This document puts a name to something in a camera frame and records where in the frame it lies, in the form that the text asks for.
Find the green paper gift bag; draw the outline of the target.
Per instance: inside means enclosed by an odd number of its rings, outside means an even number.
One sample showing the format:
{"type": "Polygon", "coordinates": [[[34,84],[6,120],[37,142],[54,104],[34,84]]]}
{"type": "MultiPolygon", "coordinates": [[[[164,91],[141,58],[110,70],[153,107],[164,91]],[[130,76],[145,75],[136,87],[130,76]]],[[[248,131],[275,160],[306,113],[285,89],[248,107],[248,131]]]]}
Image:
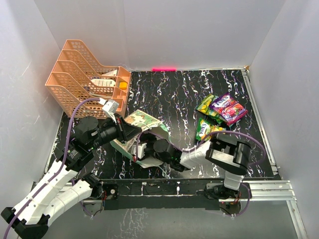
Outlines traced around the green paper gift bag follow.
{"type": "Polygon", "coordinates": [[[156,157],[143,157],[138,161],[134,161],[134,156],[132,155],[132,146],[135,144],[138,145],[146,141],[156,141],[162,138],[170,141],[170,135],[164,123],[141,110],[136,110],[128,115],[125,121],[141,127],[142,132],[127,143],[121,143],[116,139],[111,141],[111,146],[122,156],[122,167],[118,173],[119,179],[144,178],[146,174],[154,176],[156,171],[163,178],[169,179],[170,175],[167,171],[168,164],[166,162],[156,157]]]}

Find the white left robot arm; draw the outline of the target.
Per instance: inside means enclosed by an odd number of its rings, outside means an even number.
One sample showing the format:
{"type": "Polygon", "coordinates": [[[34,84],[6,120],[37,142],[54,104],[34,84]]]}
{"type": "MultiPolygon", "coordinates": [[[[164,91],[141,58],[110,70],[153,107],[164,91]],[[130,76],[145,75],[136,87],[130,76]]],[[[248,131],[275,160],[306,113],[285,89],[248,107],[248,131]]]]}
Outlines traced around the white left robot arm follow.
{"type": "Polygon", "coordinates": [[[49,226],[68,209],[86,198],[102,195],[101,181],[92,173],[60,193],[93,159],[93,151],[115,139],[126,143],[141,132],[141,127],[127,123],[121,116],[107,118],[103,124],[92,116],[80,119],[74,133],[67,136],[60,158],[20,203],[4,208],[2,218],[22,239],[43,238],[49,226]]]}

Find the green spring tea candy bag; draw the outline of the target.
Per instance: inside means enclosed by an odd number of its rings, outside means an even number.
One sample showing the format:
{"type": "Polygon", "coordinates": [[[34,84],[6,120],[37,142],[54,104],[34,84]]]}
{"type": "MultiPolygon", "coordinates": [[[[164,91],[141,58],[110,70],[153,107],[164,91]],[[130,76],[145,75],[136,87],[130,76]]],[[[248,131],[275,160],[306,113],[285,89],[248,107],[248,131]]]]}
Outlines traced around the green spring tea candy bag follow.
{"type": "Polygon", "coordinates": [[[213,110],[210,107],[210,104],[214,101],[218,99],[218,96],[213,95],[213,94],[209,94],[207,97],[205,97],[202,102],[197,106],[196,110],[211,117],[211,118],[215,118],[215,119],[221,119],[220,115],[213,110]]]}

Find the green Fox's candy bag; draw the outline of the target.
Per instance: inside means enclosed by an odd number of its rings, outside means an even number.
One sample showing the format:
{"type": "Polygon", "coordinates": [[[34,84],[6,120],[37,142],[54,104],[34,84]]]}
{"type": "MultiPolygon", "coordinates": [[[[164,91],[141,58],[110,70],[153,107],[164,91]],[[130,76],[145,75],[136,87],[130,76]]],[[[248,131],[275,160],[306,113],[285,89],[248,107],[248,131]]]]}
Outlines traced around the green Fox's candy bag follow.
{"type": "Polygon", "coordinates": [[[215,120],[219,123],[219,124],[226,124],[227,126],[230,126],[229,122],[226,121],[222,116],[220,115],[216,115],[215,116],[215,120]]]}

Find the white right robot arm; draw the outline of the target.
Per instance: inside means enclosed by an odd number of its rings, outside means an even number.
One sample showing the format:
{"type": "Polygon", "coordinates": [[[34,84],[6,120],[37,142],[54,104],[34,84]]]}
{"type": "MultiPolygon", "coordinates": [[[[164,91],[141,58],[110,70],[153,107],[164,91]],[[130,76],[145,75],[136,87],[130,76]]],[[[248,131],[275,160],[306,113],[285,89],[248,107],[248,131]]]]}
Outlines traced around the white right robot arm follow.
{"type": "Polygon", "coordinates": [[[178,149],[165,138],[148,133],[139,142],[137,159],[156,159],[160,165],[166,163],[176,171],[190,170],[196,165],[211,162],[225,170],[222,185],[206,188],[206,195],[212,199],[234,199],[241,197],[240,186],[249,167],[251,145],[226,133],[215,133],[204,138],[191,149],[178,149]]]}

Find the purple Fox's berries candy bag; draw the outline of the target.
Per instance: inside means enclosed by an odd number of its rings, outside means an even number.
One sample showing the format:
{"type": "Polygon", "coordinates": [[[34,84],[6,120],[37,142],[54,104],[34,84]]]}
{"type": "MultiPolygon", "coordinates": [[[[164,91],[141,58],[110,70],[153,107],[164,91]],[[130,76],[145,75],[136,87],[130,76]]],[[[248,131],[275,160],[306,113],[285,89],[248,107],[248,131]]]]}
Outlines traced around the purple Fox's berries candy bag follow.
{"type": "Polygon", "coordinates": [[[228,126],[232,126],[247,114],[247,110],[230,93],[213,100],[209,107],[217,112],[228,126]]]}

